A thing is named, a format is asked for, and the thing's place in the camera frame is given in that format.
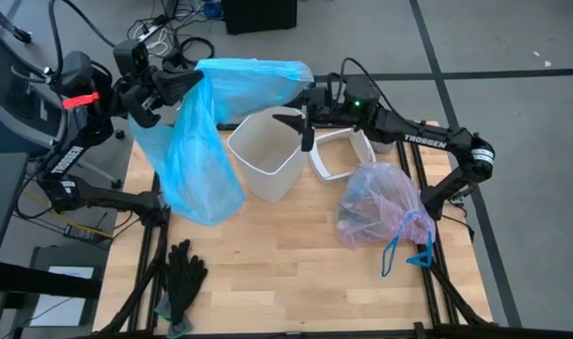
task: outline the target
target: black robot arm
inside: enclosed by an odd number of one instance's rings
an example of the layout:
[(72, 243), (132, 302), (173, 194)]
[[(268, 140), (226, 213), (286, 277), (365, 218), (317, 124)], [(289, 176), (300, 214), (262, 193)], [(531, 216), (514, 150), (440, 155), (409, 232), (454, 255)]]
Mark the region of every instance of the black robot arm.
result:
[[(432, 126), (426, 121), (403, 118), (379, 103), (379, 90), (367, 77), (348, 79), (342, 103), (335, 102), (329, 88), (329, 83), (327, 87), (313, 84), (287, 105), (305, 105), (305, 118), (274, 115), (302, 134), (304, 152), (310, 151), (313, 145), (315, 127), (338, 126), (362, 130), (370, 141), (384, 144), (406, 141), (453, 154), (458, 167), (436, 186), (428, 186), (421, 193), (428, 214), (435, 220), (441, 218), (443, 204), (447, 200), (469, 194), (476, 184), (491, 177), (495, 151), (477, 133), (472, 134), (466, 128)], [(469, 190), (460, 192), (465, 186)]]

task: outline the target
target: wooden tabletop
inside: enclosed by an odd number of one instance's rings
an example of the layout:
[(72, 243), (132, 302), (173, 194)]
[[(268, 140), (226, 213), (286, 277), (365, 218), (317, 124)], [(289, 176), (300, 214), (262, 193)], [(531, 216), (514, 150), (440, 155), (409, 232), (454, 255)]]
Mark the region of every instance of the wooden tabletop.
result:
[[(326, 131), (317, 131), (318, 135)], [(225, 139), (229, 132), (222, 132)], [(326, 167), (348, 171), (357, 159), (348, 140), (320, 145)], [(451, 171), (443, 151), (421, 147), (429, 185)], [(410, 170), (415, 178), (411, 151)], [(171, 216), (169, 243), (192, 239), (191, 253), (205, 260), (209, 275), (187, 311), (195, 333), (406, 330), (421, 321), (430, 327), (421, 270), (406, 264), (415, 246), (400, 242), (392, 271), (380, 275), (386, 242), (360, 244), (348, 250), (335, 232), (336, 209), (346, 185), (323, 184), (309, 163), (294, 187), (278, 203), (257, 198), (247, 189), (233, 156), (232, 164), (247, 202), (235, 216), (205, 227)], [(399, 164), (396, 150), (377, 154), (378, 161)], [(150, 190), (153, 170), (135, 144), (124, 191)], [(443, 214), (464, 220), (446, 204)], [(126, 214), (119, 214), (121, 223)], [(134, 286), (143, 235), (142, 227), (123, 233), (110, 249), (94, 330), (106, 325)], [(438, 222), (452, 283), (474, 308), (490, 320), (485, 289), (468, 230), (453, 221)], [(435, 282), (441, 319), (447, 320), (443, 296)], [(142, 302), (140, 326), (145, 324), (150, 288)], [(159, 320), (156, 332), (167, 333)]]

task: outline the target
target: white plastic bin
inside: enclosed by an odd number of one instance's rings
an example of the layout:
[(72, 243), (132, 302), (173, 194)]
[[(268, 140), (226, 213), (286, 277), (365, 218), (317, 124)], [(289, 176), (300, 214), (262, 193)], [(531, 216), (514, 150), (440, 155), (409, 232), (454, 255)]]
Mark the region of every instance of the white plastic bin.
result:
[(272, 114), (302, 115), (296, 109), (272, 107), (248, 116), (228, 138), (228, 148), (248, 188), (275, 203), (293, 186), (305, 166), (301, 136)]

